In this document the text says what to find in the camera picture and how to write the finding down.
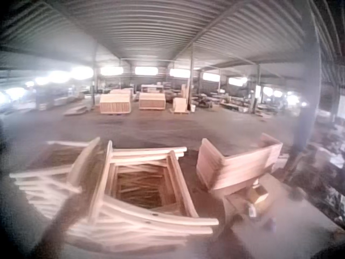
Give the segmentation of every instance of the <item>white bucket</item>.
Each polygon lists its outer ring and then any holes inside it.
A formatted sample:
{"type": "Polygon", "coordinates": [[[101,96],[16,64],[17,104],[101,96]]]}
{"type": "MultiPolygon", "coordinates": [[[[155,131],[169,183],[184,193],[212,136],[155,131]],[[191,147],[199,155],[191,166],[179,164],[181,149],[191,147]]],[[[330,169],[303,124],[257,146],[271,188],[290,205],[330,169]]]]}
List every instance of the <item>white bucket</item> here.
{"type": "Polygon", "coordinates": [[[190,112],[195,112],[195,107],[196,107],[195,104],[191,104],[190,105],[190,112]]]}

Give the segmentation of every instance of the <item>concrete floor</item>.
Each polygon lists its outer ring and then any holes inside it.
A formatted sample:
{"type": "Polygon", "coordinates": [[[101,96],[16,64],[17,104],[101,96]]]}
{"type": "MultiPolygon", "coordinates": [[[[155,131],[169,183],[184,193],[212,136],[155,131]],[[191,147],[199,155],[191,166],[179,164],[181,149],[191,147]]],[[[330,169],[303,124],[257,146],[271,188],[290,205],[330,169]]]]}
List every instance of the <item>concrete floor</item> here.
{"type": "MultiPolygon", "coordinates": [[[[197,193],[198,179],[195,174],[195,164],[202,138],[208,138],[226,155],[254,148],[262,132],[281,140],[285,147],[288,147],[292,142],[295,122],[294,119],[281,116],[262,121],[255,115],[231,112],[223,108],[216,111],[197,110],[194,114],[180,115],[171,114],[168,110],[139,111],[137,104],[134,104],[129,115],[100,115],[90,112],[77,117],[64,117],[65,110],[67,110],[66,106],[44,112],[15,113],[4,118],[11,147],[9,155],[2,160],[2,224],[22,252],[27,252],[34,246],[47,222],[26,203],[24,195],[13,185],[7,174],[24,170],[44,149],[44,141],[90,141],[100,136],[111,139],[118,148],[187,146],[188,152],[180,159],[180,164],[193,197],[193,193],[197,193]]],[[[212,212],[215,215],[219,214],[218,209],[221,210],[221,206],[216,207],[217,202],[208,198],[206,197],[202,202],[200,199],[195,201],[200,215],[211,216],[212,212]],[[217,209],[212,209],[210,212],[205,204],[212,204],[217,209]]],[[[185,249],[164,254],[165,258],[177,256],[250,258],[231,231],[221,237],[219,242],[201,240],[185,249]]],[[[66,245],[62,258],[101,257],[66,245]]],[[[116,256],[104,256],[104,258],[116,258],[116,256]]]]}

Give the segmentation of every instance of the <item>stack of lumber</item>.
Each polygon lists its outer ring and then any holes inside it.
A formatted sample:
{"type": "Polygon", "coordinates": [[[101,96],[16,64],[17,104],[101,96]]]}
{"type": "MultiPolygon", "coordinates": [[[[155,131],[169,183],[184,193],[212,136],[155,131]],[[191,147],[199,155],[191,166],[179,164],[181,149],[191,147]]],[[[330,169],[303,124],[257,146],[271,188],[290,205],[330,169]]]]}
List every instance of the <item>stack of lumber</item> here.
{"type": "Polygon", "coordinates": [[[165,94],[141,92],[139,95],[139,109],[165,110],[165,94]]]}
{"type": "Polygon", "coordinates": [[[175,97],[172,107],[173,113],[187,113],[187,99],[175,97]]]}
{"type": "Polygon", "coordinates": [[[239,155],[223,156],[212,143],[203,139],[199,149],[197,174],[208,190],[226,188],[227,194],[248,185],[275,164],[282,143],[262,134],[259,149],[239,155]]]}
{"type": "Polygon", "coordinates": [[[102,114],[130,113],[130,93],[102,94],[99,105],[102,114]]]}
{"type": "MultiPolygon", "coordinates": [[[[83,150],[72,165],[10,176],[17,184],[25,182],[20,187],[31,187],[21,189],[51,219],[71,193],[81,191],[82,173],[91,155],[99,153],[99,138],[49,144],[83,150]]],[[[71,240],[86,249],[98,246],[103,251],[123,252],[184,245],[188,237],[212,234],[218,221],[199,218],[178,163],[186,150],[113,149],[109,141],[95,187],[84,190],[83,186],[83,193],[91,193],[89,215],[68,230],[71,240]]]]}

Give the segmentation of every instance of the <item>workbench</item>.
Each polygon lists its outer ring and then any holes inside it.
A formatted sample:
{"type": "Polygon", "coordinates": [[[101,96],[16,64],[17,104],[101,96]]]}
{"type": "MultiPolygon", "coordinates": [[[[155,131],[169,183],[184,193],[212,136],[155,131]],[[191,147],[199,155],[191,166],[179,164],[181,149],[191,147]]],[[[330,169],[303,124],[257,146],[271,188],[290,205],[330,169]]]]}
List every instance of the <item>workbench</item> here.
{"type": "Polygon", "coordinates": [[[254,258],[310,258],[331,245],[331,233],[343,232],[307,200],[291,200],[289,187],[275,177],[266,174],[259,182],[269,195],[256,205],[258,219],[249,218],[246,201],[238,194],[224,202],[228,213],[242,216],[232,230],[254,258]],[[275,221],[271,231],[265,228],[269,219],[275,221]]]}

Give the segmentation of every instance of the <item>corrugated metal roof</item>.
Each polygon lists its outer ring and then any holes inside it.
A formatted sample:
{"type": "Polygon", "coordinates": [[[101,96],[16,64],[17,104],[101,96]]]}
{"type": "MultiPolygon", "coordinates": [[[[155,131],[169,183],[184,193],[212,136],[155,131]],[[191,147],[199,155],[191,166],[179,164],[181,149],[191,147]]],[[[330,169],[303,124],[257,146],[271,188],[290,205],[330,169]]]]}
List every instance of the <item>corrugated metal roof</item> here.
{"type": "MultiPolygon", "coordinates": [[[[327,3],[314,0],[312,8],[322,56],[332,61],[342,54],[341,38],[327,3]]],[[[0,66],[29,69],[32,64],[37,71],[40,66],[68,69],[91,63],[95,40],[101,43],[96,57],[100,66],[117,65],[122,58],[134,66],[170,63],[188,68],[193,41],[195,67],[239,60],[244,62],[240,65],[270,64],[278,62],[277,57],[284,61],[298,56],[303,41],[300,20],[293,0],[15,1],[2,23],[1,44],[44,55],[0,52],[0,66]]],[[[282,65],[282,76],[291,76],[291,66],[282,65]]],[[[323,74],[334,76],[327,69],[323,74]]]]}

